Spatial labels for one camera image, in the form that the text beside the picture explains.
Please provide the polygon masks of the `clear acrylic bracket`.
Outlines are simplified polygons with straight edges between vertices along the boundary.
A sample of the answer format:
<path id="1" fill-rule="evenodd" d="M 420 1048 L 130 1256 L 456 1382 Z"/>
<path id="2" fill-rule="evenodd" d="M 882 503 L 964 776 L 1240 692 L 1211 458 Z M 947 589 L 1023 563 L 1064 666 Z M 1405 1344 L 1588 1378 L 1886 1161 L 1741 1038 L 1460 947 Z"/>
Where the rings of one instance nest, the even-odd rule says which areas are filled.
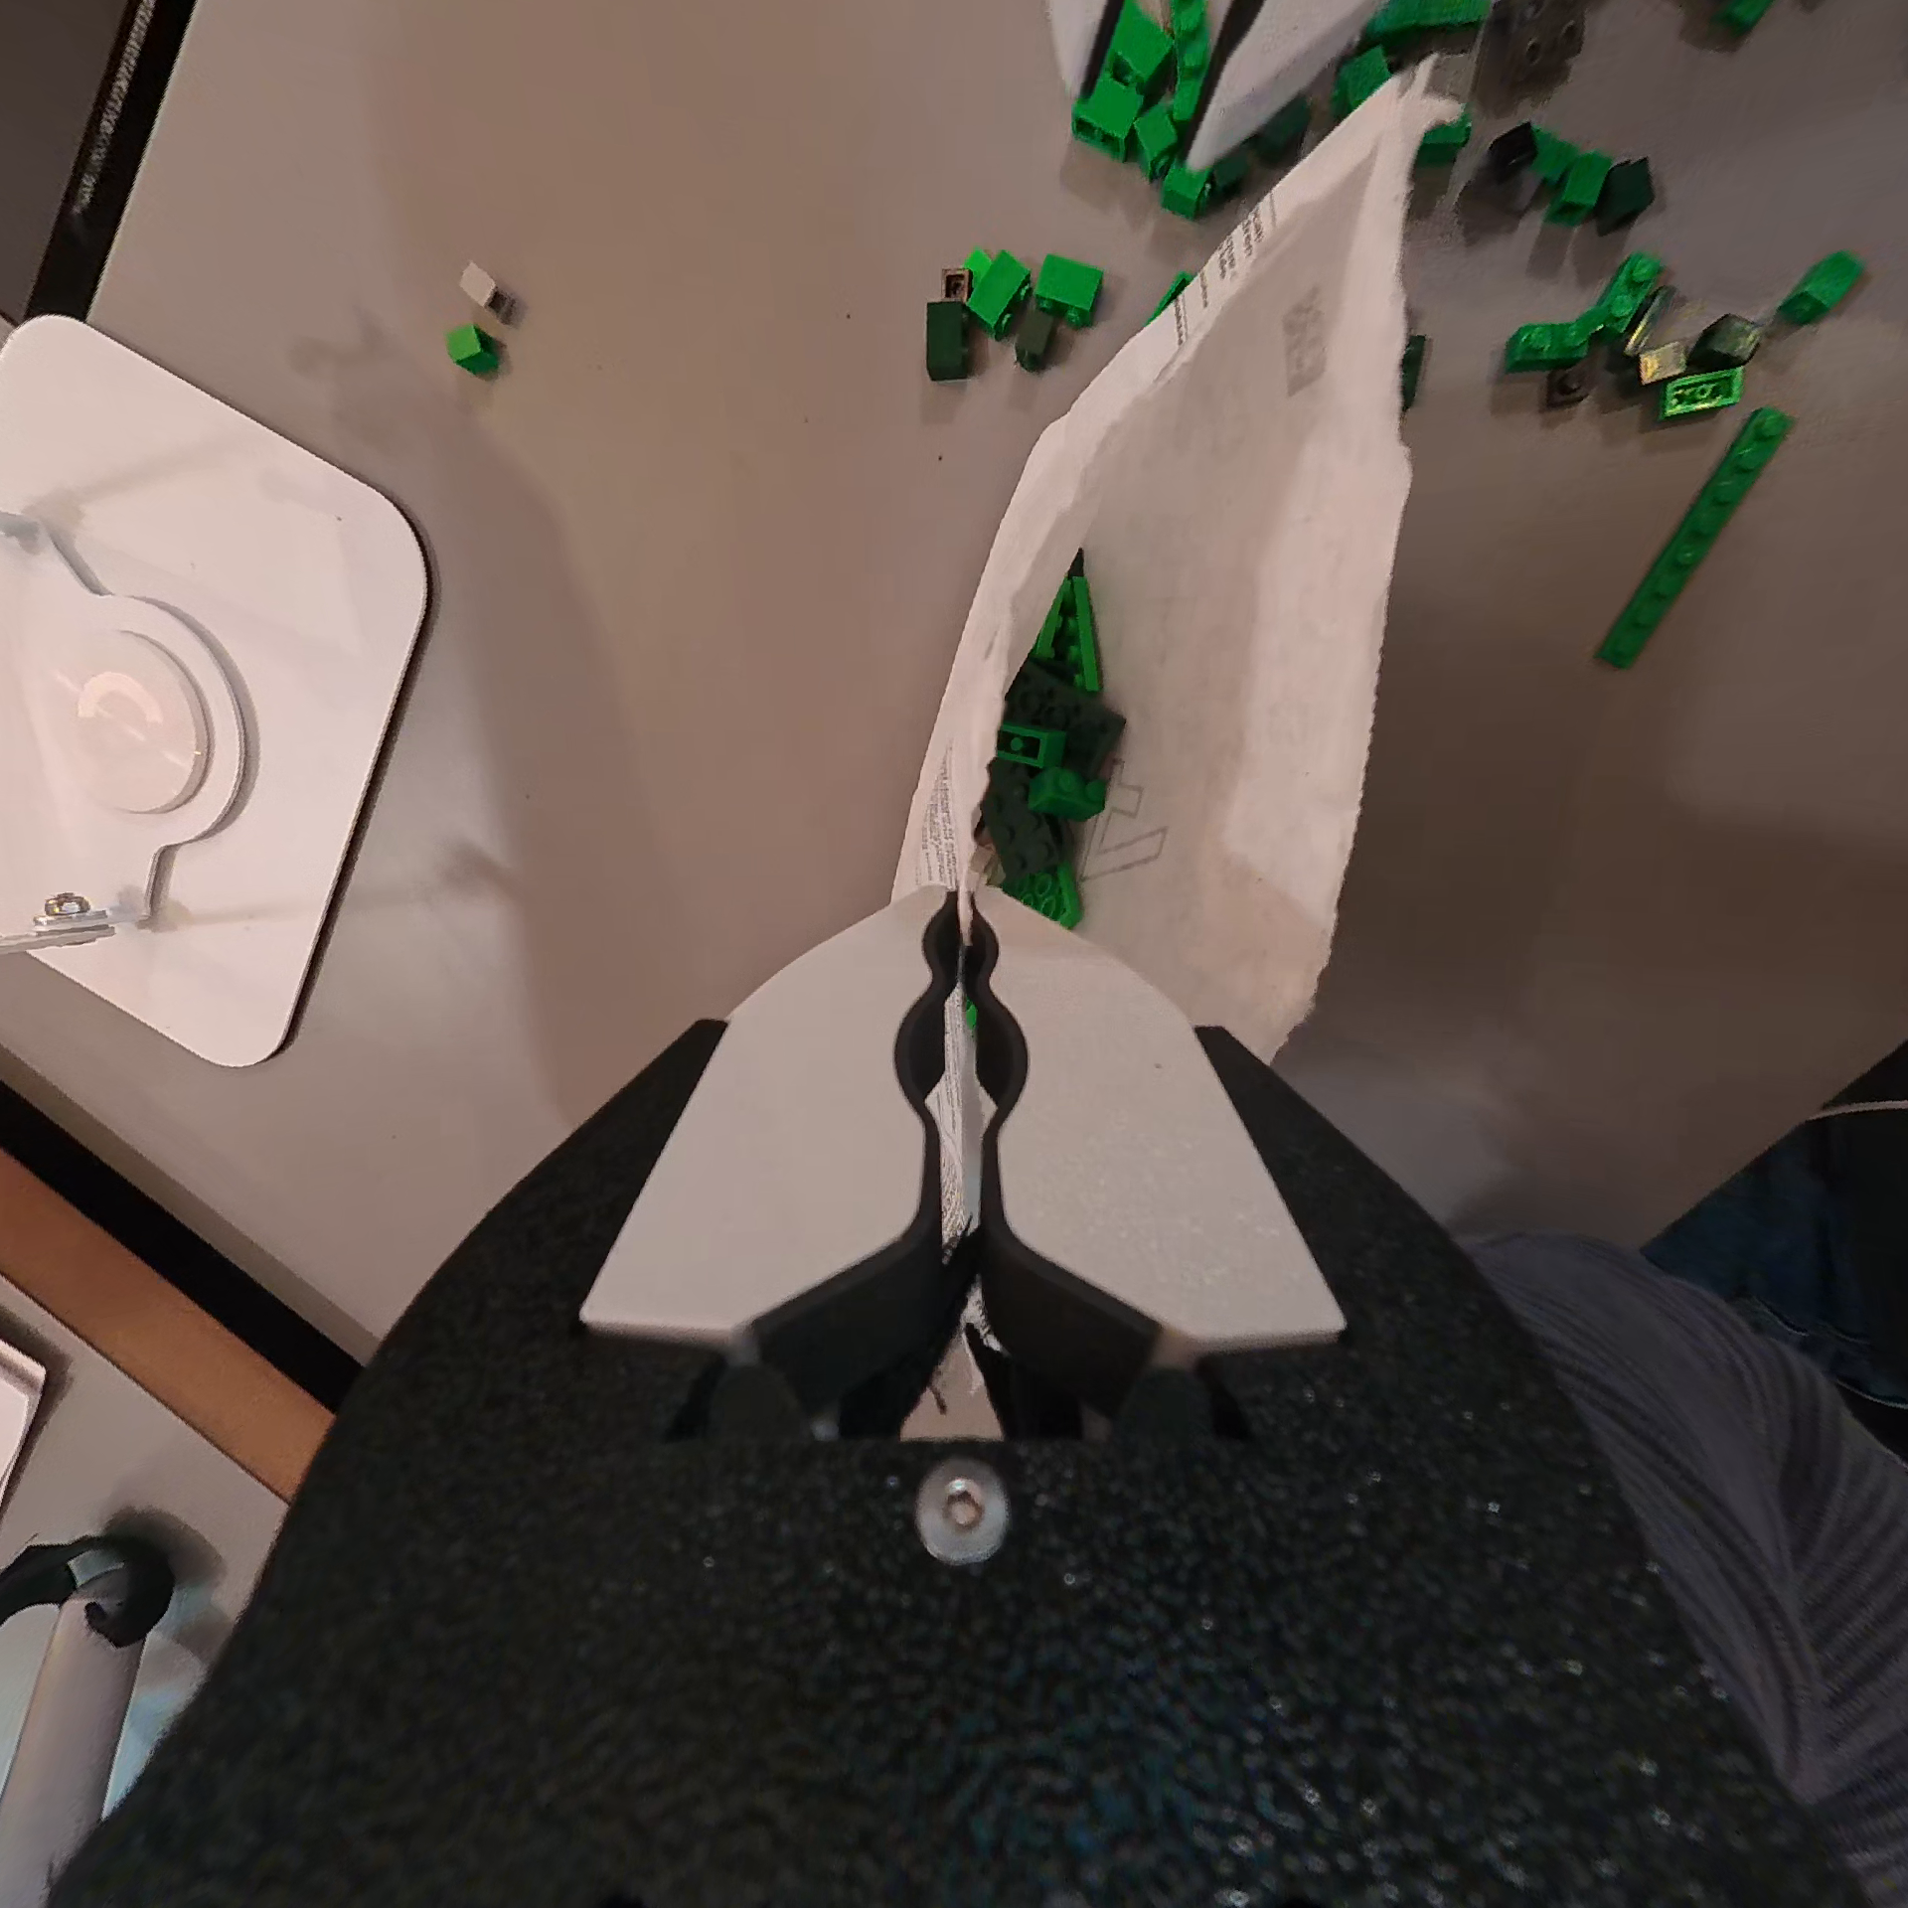
<path id="1" fill-rule="evenodd" d="M 247 790 L 247 706 L 183 612 L 3 515 L 3 952 L 152 924 L 173 859 Z"/>

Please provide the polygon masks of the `long green toy plate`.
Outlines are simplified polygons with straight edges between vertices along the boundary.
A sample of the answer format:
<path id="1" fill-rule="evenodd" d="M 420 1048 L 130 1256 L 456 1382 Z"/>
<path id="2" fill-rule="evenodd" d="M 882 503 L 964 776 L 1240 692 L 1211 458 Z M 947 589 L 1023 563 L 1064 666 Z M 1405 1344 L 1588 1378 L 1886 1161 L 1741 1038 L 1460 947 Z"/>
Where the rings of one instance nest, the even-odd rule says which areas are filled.
<path id="1" fill-rule="evenodd" d="M 1751 412 L 1599 643 L 1599 666 L 1634 666 L 1793 431 L 1795 415 L 1784 409 Z"/>

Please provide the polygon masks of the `brown wooden board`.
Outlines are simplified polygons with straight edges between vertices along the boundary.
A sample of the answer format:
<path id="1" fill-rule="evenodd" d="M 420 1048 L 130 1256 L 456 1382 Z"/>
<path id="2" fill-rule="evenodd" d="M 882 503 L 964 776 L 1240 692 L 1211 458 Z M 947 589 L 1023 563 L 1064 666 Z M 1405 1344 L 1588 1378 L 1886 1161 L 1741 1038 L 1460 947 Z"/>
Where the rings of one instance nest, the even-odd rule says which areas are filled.
<path id="1" fill-rule="evenodd" d="M 334 1412 L 3 1156 L 3 1287 L 53 1314 L 213 1449 L 294 1499 Z"/>

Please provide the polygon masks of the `white paper bag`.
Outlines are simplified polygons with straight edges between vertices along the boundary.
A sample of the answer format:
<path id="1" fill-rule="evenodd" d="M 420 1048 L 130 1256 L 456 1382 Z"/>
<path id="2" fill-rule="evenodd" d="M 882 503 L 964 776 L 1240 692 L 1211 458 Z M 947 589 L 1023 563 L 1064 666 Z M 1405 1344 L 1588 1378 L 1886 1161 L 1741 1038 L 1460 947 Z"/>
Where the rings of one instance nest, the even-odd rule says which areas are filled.
<path id="1" fill-rule="evenodd" d="M 979 884 L 983 749 L 1072 555 L 1128 718 L 1083 934 L 1263 1062 L 1313 1012 L 1411 484 L 1402 212 L 1452 100 L 1393 76 L 1036 438 L 966 609 L 896 897 Z"/>

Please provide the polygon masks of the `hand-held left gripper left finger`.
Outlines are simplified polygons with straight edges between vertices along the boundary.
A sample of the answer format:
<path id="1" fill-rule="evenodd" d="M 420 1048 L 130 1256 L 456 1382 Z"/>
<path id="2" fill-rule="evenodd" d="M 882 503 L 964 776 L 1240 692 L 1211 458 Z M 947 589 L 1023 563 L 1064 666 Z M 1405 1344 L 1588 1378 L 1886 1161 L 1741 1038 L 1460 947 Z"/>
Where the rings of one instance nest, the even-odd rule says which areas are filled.
<path id="1" fill-rule="evenodd" d="M 957 897 L 919 888 L 764 982 L 644 1181 L 584 1326 L 778 1370 L 805 1408 L 930 1349 Z"/>

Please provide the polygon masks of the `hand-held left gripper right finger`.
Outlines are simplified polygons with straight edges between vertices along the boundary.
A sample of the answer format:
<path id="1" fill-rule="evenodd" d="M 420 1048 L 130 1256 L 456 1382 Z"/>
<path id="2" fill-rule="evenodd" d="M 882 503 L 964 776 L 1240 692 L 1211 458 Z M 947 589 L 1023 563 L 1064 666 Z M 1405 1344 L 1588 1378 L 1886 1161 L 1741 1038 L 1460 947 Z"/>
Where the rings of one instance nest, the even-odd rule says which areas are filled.
<path id="1" fill-rule="evenodd" d="M 1330 1347 L 1348 1318 L 1196 1026 L 1033 909 L 973 909 L 983 1306 L 1086 1408 L 1149 1369 Z"/>

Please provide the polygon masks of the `grey desk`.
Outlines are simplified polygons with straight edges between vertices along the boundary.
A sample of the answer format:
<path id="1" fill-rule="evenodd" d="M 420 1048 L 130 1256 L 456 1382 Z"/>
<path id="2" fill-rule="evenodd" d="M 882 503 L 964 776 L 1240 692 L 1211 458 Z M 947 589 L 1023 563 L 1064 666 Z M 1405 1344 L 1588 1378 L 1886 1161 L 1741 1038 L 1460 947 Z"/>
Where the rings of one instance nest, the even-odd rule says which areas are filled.
<path id="1" fill-rule="evenodd" d="M 1623 242 L 1434 188 L 1373 772 L 1287 1077 L 1462 1228 L 1647 1237 L 1905 1035 L 1905 2 L 1601 2 L 1528 113 L 1643 155 L 1693 302 L 1847 308 L 1630 674 L 1728 435 L 1498 376 Z M 95 319 L 389 488 L 436 619 L 304 1021 L 99 1114 L 363 1360 L 701 1012 L 882 905 L 989 540 L 1183 225 L 1067 137 L 1036 2 L 201 2 Z M 1106 273 L 1045 370 L 922 364 L 969 250 Z M 468 262 L 503 313 L 463 296 Z"/>

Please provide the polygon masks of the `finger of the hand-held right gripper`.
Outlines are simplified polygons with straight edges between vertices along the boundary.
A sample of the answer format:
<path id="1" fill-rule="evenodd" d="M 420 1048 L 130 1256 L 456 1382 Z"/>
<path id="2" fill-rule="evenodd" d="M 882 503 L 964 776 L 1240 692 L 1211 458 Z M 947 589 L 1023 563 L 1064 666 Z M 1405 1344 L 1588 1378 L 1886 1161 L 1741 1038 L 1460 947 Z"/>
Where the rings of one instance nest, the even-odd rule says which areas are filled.
<path id="1" fill-rule="evenodd" d="M 1374 2 L 1210 2 L 1204 12 L 1211 58 L 1183 147 L 1193 170 L 1216 167 L 1314 80 L 1356 43 Z"/>
<path id="2" fill-rule="evenodd" d="M 1045 2 L 1067 94 L 1086 94 L 1106 68 L 1128 2 Z"/>

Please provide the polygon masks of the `person's dark trousers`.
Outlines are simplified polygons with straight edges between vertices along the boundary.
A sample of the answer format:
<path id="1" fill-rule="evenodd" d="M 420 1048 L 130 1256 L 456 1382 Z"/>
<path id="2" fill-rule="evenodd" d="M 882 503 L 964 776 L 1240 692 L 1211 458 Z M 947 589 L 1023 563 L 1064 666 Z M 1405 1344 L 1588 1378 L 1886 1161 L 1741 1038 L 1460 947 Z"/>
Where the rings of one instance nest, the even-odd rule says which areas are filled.
<path id="1" fill-rule="evenodd" d="M 1905 1045 L 1643 1252 L 1905 1428 Z"/>

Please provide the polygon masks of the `dark blue cushion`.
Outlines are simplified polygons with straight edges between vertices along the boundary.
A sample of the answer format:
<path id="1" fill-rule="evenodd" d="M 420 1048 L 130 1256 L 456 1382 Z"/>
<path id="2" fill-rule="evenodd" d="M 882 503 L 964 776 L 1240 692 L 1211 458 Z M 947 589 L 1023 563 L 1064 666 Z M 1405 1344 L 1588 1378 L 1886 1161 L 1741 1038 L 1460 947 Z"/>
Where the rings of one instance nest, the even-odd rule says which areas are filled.
<path id="1" fill-rule="evenodd" d="M 1873 1905 L 1905 1905 L 1905 1462 L 1798 1349 L 1643 1252 L 1466 1249 L 1612 1469 L 1682 1623 Z"/>

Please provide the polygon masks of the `green toy bricks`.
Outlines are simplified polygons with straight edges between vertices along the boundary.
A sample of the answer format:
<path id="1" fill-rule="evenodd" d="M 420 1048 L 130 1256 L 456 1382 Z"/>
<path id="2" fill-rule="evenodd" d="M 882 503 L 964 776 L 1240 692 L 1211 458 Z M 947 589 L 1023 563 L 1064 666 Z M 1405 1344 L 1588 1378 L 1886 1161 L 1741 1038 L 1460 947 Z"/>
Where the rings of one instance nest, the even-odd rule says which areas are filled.
<path id="1" fill-rule="evenodd" d="M 1343 121 L 1402 65 L 1402 54 L 1434 42 L 1491 30 L 1506 87 L 1552 86 L 1586 43 L 1586 2 L 1374 2 L 1356 46 L 1330 76 L 1327 110 Z M 1199 224 L 1228 205 L 1251 175 L 1298 159 L 1314 118 L 1313 80 L 1260 131 L 1210 170 L 1183 159 L 1210 76 L 1204 2 L 1130 2 L 1101 76 L 1086 94 L 1067 94 L 1072 140 L 1115 162 L 1135 167 L 1162 210 Z M 1657 416 L 1706 416 L 1741 398 L 1744 370 L 1770 328 L 1827 319 L 1866 273 L 1855 250 L 1815 261 L 1770 313 L 1720 313 L 1694 337 L 1677 332 L 1679 287 L 1644 250 L 1627 253 L 1607 287 L 1574 319 L 1537 319 L 1514 328 L 1503 374 L 1543 376 L 1543 406 L 1588 398 L 1607 364 L 1643 391 L 1657 391 Z M 1029 267 L 1015 250 L 977 248 L 942 270 L 925 302 L 922 364 L 932 384 L 964 384 L 977 340 L 1010 340 L 1019 370 L 1045 370 L 1061 325 L 1083 328 L 1099 316 L 1106 270 L 1071 253 Z"/>
<path id="2" fill-rule="evenodd" d="M 1004 893 L 1067 932 L 1083 922 L 1083 839 L 1108 808 L 1125 729 L 1108 703 L 1086 552 L 1077 552 L 1007 685 L 977 825 Z"/>

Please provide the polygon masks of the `white square stand base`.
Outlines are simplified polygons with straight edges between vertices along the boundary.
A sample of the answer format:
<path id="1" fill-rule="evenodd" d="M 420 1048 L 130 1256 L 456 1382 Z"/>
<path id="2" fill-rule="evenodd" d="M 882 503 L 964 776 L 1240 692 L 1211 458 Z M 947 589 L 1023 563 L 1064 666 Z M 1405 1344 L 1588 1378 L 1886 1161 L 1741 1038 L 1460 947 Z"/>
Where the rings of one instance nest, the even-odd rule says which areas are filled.
<path id="1" fill-rule="evenodd" d="M 425 632 L 420 540 L 383 492 L 66 316 L 3 341 L 3 512 L 48 522 L 106 589 L 199 623 L 251 734 L 242 802 L 180 850 L 152 924 L 24 955 L 201 1062 L 266 1062 Z"/>

